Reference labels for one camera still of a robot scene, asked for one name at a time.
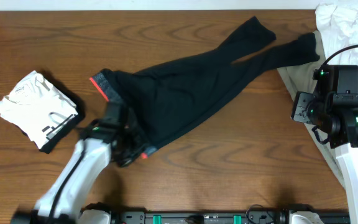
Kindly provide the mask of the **black leggings red waistband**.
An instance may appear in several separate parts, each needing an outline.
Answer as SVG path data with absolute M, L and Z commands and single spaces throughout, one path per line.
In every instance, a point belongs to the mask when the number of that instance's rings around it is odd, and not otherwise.
M 128 117 L 121 164 L 148 156 L 191 131 L 268 70 L 319 59 L 310 32 L 272 47 L 276 36 L 256 17 L 240 25 L 217 48 L 135 73 L 103 69 L 92 84 Z

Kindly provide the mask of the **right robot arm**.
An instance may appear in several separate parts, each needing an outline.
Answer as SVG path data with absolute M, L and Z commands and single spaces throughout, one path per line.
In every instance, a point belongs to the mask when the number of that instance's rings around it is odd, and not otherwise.
M 358 223 L 358 66 L 322 65 L 314 92 L 296 94 L 291 118 L 329 145 L 344 177 L 351 223 Z

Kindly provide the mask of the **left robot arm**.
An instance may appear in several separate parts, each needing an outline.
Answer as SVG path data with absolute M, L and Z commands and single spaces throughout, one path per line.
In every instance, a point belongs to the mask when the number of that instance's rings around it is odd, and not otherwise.
M 125 167 L 135 160 L 130 142 L 135 127 L 133 111 L 124 103 L 110 101 L 104 116 L 82 130 L 56 182 L 31 211 L 17 210 L 11 223 L 116 223 L 114 212 L 105 204 L 84 204 L 95 180 L 108 165 Z

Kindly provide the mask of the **grey folded trousers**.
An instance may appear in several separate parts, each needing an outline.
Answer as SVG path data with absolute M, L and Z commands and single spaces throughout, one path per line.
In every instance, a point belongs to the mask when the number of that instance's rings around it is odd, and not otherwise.
M 303 65 L 290 66 L 290 67 L 282 67 L 278 68 L 278 73 L 281 76 L 292 100 L 295 100 L 296 93 L 298 91 L 303 91 L 307 93 L 312 93 L 316 86 L 316 80 L 313 80 L 313 72 L 315 69 L 319 68 L 321 64 L 326 60 L 323 43 L 321 39 L 321 34 L 318 30 L 313 32 L 316 40 L 316 48 L 315 51 L 319 55 L 319 60 L 316 62 L 310 62 Z M 333 174 L 345 189 L 345 182 L 343 178 L 343 174 L 340 170 L 339 165 L 337 164 L 337 160 L 335 157 L 335 150 L 330 148 L 329 144 L 322 145 L 320 144 L 316 138 L 314 133 L 312 132 L 313 125 L 305 124 L 305 128 L 309 132 L 312 140 L 316 144 L 316 147 L 319 149 L 320 153 L 324 157 L 326 163 L 329 168 L 332 170 Z

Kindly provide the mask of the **white crumpled shirt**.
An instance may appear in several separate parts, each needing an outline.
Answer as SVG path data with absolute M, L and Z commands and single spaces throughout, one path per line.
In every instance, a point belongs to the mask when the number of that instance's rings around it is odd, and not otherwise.
M 315 14 L 326 57 L 358 44 L 358 1 L 322 1 Z M 338 54 L 329 63 L 358 65 L 358 48 Z

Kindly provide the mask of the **folded white printed shirt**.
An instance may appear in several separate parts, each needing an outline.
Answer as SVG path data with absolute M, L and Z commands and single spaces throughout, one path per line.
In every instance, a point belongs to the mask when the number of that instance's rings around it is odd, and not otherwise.
M 41 73 L 30 72 L 0 101 L 0 117 L 50 153 L 84 118 L 78 105 Z

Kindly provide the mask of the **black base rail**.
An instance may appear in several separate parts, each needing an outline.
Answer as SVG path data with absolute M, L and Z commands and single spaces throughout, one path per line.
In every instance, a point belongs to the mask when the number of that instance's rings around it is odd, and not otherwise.
M 102 203 L 88 205 L 80 224 L 350 224 L 350 215 L 339 211 L 317 211 L 296 204 L 286 209 L 252 205 L 240 212 L 116 212 Z

